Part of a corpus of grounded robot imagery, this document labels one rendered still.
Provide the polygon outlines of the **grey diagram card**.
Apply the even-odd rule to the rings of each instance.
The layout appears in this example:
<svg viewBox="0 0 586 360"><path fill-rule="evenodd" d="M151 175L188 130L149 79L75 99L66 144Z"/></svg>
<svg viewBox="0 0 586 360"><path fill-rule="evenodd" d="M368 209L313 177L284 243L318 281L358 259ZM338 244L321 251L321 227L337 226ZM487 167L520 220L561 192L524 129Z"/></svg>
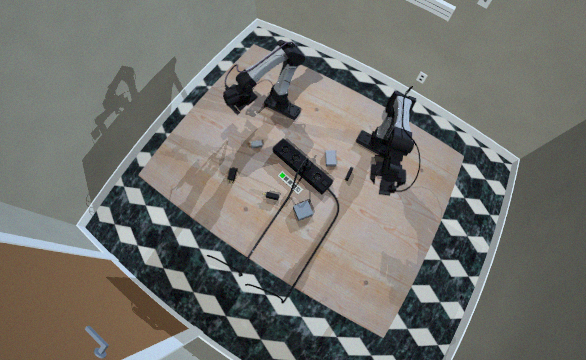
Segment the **grey diagram card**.
<svg viewBox="0 0 586 360"><path fill-rule="evenodd" d="M292 188L293 180L283 171L277 175L281 180L283 180L290 188ZM295 182L293 190L299 194L303 189Z"/></svg>

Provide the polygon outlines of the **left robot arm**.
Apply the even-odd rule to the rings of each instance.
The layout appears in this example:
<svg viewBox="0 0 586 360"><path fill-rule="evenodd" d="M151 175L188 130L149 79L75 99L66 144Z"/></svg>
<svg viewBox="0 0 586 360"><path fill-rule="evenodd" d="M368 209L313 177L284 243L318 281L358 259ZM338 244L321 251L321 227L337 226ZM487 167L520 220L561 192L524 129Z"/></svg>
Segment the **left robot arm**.
<svg viewBox="0 0 586 360"><path fill-rule="evenodd" d="M385 110L387 116L382 125L377 127L372 135L361 130L357 137L357 141L384 155L382 178L387 182L398 180L400 161L402 162L403 156L411 153L414 147L409 114L415 103L416 98L408 96L407 99L402 97L400 92L394 91L388 100ZM403 126L411 137L405 133Z"/></svg>

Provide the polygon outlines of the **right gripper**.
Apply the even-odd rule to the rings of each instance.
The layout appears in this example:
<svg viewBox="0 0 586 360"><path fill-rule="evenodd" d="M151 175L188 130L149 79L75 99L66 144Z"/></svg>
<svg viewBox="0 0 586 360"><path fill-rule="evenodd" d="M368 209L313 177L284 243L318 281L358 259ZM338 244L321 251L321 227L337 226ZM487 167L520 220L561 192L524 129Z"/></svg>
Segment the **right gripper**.
<svg viewBox="0 0 586 360"><path fill-rule="evenodd" d="M236 86L236 85L234 84L233 86ZM229 89L233 88L233 86L232 87L227 86L228 89L225 88L225 90L229 90ZM241 111L245 106L248 106L249 104L251 104L255 100L255 98L257 99L257 97L258 96L252 91L250 99L247 99L247 100L240 99L240 101L234 105ZM234 105L231 105L229 107L238 115L240 113L240 111Z"/></svg>

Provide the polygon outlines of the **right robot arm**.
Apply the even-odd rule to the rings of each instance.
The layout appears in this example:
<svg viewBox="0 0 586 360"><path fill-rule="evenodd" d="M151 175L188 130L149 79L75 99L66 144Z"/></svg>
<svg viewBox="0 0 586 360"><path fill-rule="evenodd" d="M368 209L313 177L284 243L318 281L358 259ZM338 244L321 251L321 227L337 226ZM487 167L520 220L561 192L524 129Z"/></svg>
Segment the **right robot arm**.
<svg viewBox="0 0 586 360"><path fill-rule="evenodd" d="M300 112L301 108L290 103L288 100L288 88L295 70L303 64L305 56L291 43L279 40L278 46L269 53L263 60L247 68L245 73L239 73L236 81L239 85L223 92L223 98L227 106L242 100L250 98L253 87L268 71L283 62L279 78L271 88L269 96L265 99L264 104L273 107L293 118ZM281 45L284 45L282 48ZM284 51L283 51L283 50ZM293 50L294 49L294 50ZM288 56L288 57L287 57ZM290 59L290 62L289 60ZM284 62L285 61L285 62ZM293 66L294 65L294 66ZM245 69L243 71L246 71ZM230 87L232 87L230 86ZM244 92L245 91L245 92ZM245 93L245 94L244 94Z"/></svg>

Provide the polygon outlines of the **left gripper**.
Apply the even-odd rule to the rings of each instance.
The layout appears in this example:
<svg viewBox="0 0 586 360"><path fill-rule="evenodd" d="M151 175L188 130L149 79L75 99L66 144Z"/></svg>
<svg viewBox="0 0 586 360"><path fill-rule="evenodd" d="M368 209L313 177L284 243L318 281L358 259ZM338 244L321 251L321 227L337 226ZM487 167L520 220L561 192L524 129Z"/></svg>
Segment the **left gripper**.
<svg viewBox="0 0 586 360"><path fill-rule="evenodd" d="M382 169L383 169L382 165L383 164L384 164L384 161L383 162L378 161L376 164L371 164L370 180L373 182L373 184L375 184L375 176L377 177L377 176L382 175ZM376 174L375 174L375 172L376 172ZM394 186L395 182L397 182L397 186ZM396 189L397 189L399 186L406 183L406 170L402 169L402 165L400 166L398 180L395 182L387 182L381 178L380 191L391 192L394 190L394 187L396 187Z"/></svg>

